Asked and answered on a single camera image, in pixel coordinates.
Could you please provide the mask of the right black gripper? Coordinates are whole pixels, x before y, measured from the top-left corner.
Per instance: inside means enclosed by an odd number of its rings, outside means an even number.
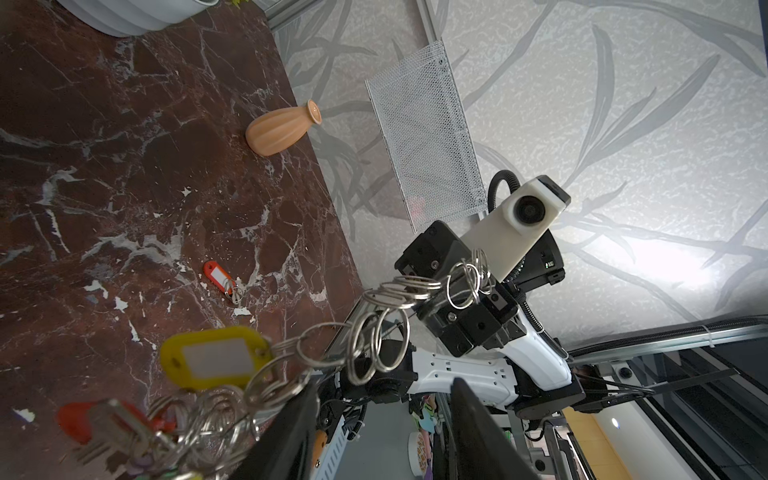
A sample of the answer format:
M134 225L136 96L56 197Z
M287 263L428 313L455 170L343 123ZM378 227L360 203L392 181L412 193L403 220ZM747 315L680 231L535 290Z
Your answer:
M562 255L553 235L546 231L503 280L483 276L473 294L468 276L476 270L465 262L471 251L442 222L433 222L404 250L395 268L407 276L443 282L439 293L416 307L418 318L455 357L476 347L501 348L532 332L564 358L566 351L541 325L527 303L526 294L565 278Z

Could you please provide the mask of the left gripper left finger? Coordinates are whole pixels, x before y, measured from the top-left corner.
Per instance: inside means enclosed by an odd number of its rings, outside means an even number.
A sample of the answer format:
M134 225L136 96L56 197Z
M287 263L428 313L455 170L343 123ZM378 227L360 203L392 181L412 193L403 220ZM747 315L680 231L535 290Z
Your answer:
M308 479L319 407L312 383L282 408L230 479Z

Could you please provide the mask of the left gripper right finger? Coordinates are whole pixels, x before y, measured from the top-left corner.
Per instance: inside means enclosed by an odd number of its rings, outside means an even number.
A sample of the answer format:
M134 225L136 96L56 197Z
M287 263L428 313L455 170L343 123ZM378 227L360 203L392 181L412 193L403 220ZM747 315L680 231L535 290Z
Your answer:
M506 439L464 379L453 381L450 403L459 479L539 478Z

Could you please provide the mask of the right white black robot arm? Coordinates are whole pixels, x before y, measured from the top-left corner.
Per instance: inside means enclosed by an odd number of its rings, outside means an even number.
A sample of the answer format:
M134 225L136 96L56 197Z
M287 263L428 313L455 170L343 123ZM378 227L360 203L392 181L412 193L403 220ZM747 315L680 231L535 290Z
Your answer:
M484 405L540 420L586 399L566 352L491 275L485 253L442 221L365 291L350 314L337 384L348 399L393 403L465 381Z

